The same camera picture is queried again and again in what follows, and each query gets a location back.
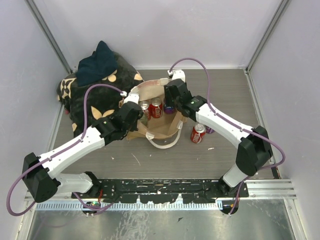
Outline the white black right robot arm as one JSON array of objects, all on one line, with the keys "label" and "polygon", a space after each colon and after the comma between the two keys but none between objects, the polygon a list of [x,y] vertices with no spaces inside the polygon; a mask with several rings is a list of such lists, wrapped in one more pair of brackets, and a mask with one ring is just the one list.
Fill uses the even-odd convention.
[{"label": "white black right robot arm", "polygon": [[237,149],[235,164],[219,179],[220,193],[231,197],[240,182],[252,177],[273,156],[268,132],[262,126],[242,124],[216,109],[202,96],[193,96],[181,79],[164,86],[165,103],[184,117],[213,129]]}]

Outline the tan jute canvas bag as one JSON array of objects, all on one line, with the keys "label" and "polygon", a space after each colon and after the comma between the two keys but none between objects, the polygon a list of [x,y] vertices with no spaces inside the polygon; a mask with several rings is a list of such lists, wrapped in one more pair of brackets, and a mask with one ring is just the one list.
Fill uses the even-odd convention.
[{"label": "tan jute canvas bag", "polygon": [[[156,97],[163,99],[165,97],[164,86],[170,81],[168,78],[143,81],[133,87],[130,93],[139,94],[139,102],[149,101]],[[186,122],[187,119],[178,111],[173,114],[163,113],[160,118],[152,117],[148,120],[147,125],[139,120],[137,131],[130,131],[126,139],[144,138],[158,149],[168,149],[178,142]]]}]

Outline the purple soda can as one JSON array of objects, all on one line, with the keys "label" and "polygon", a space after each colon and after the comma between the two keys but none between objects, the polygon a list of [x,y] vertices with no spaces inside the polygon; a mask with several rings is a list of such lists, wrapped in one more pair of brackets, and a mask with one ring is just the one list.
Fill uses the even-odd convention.
[{"label": "purple soda can", "polygon": [[163,99],[163,112],[165,114],[173,114],[176,112],[175,104],[172,99],[166,97]]},{"label": "purple soda can", "polygon": [[205,128],[206,128],[206,133],[207,133],[207,134],[212,134],[212,133],[215,132],[212,128],[210,128],[210,127],[208,127],[208,126],[206,126]]}]

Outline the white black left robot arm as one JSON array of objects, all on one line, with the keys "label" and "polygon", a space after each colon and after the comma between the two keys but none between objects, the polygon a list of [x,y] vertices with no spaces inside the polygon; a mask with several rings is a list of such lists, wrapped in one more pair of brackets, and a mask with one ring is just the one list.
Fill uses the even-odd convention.
[{"label": "white black left robot arm", "polygon": [[22,180],[36,203],[42,203],[56,194],[75,192],[88,198],[98,197],[102,184],[91,172],[64,174],[63,171],[85,155],[120,141],[137,129],[143,116],[141,107],[126,102],[112,115],[97,120],[78,136],[64,145],[39,156],[33,152],[23,161]]}]

